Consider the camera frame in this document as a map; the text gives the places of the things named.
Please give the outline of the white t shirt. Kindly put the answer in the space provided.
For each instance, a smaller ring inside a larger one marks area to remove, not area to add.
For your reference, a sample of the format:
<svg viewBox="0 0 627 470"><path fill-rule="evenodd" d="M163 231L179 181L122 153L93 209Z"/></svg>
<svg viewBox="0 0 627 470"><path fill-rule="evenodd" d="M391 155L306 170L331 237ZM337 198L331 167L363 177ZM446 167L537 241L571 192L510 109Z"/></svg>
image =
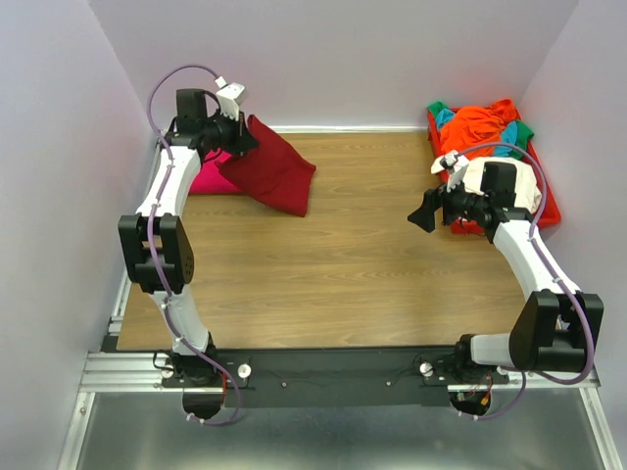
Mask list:
<svg viewBox="0 0 627 470"><path fill-rule="evenodd" d="M542 201L541 191L537 186L537 179L530 164L510 157L477 157L471 160L463 177L466 192L483 195L481 180L485 163L504 163L514 165L516 168L515 201L513 206L519 209L527 209L534 214Z"/></svg>

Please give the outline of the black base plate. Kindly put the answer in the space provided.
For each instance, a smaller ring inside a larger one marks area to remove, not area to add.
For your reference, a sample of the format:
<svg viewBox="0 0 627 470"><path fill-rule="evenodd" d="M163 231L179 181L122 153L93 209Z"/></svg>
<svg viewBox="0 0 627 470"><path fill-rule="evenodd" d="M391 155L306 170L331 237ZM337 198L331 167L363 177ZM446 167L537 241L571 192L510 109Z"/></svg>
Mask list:
<svg viewBox="0 0 627 470"><path fill-rule="evenodd" d="M455 388L474 395L508 379L493 366L461 367L451 346L314 349L219 349L218 371L198 357L172 352L153 364L170 389L225 393L245 408L419 404L447 406Z"/></svg>

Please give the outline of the folded pink t shirt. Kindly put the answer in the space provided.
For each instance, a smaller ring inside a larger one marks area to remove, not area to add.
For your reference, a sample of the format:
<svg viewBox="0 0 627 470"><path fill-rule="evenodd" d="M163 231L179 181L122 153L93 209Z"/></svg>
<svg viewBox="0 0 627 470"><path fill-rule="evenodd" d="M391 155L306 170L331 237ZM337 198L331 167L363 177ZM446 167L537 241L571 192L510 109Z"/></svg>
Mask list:
<svg viewBox="0 0 627 470"><path fill-rule="evenodd" d="M190 195L235 195L241 191L219 173L219 166L231 157L223 150L209 152L203 160L199 174L194 178Z"/></svg>

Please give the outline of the dark red t shirt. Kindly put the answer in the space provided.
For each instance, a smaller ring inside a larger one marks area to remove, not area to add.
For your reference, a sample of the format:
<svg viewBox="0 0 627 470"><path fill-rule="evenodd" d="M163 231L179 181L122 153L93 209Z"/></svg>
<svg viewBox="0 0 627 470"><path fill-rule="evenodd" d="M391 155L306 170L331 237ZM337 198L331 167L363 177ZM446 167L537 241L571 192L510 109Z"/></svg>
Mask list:
<svg viewBox="0 0 627 470"><path fill-rule="evenodd" d="M219 174L255 201L305 217L316 166L256 116L250 115L247 124L259 146L217 164Z"/></svg>

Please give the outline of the aluminium rail frame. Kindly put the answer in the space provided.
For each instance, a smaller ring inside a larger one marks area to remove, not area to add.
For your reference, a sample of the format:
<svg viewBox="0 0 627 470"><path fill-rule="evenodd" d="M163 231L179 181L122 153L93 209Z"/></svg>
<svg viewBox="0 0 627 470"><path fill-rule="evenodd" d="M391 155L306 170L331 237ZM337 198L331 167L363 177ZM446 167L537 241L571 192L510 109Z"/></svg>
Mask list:
<svg viewBox="0 0 627 470"><path fill-rule="evenodd" d="M523 296L479 236L407 221L427 188L422 132L293 134L316 165L310 210L242 196L193 197L184 223L192 292L219 349L443 347L504 333ZM88 357L66 464L77 469L617 469L597 381L513 376L447 406L245 408L230 426L183 416L153 364L169 335L124 283L102 349Z"/></svg>

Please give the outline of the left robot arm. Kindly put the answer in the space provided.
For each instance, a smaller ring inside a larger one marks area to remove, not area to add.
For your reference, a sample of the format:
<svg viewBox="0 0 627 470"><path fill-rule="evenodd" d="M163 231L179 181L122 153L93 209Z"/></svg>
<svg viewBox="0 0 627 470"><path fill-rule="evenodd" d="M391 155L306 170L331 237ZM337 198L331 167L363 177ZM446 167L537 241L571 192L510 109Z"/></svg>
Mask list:
<svg viewBox="0 0 627 470"><path fill-rule="evenodd" d="M157 133L159 165L148 194L118 223L128 278L159 308L171 336L161 370L187 386L210 387L224 374L191 293L195 260L181 216L208 154L242 157L257 148L240 110L244 94L237 83L217 93L177 90L176 115L167 131Z"/></svg>

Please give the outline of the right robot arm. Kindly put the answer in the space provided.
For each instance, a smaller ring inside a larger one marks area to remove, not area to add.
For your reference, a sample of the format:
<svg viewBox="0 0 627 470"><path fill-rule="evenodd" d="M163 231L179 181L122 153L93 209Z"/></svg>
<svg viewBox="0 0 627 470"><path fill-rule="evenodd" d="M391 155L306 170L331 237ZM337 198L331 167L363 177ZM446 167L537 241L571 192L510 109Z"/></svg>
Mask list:
<svg viewBox="0 0 627 470"><path fill-rule="evenodd" d="M408 220L428 233L435 229L436 212L444 224L458 218L476 222L506 259L525 305L508 333L462 336L450 362L453 376L470 384L487 366L498 366L534 372L562 385L585 380L594 367L603 302L581 291L559 268L531 212L516 205L516 166L487 161L478 193L464 185L468 166L463 156L436 160L432 172L445 171L448 179L424 193Z"/></svg>

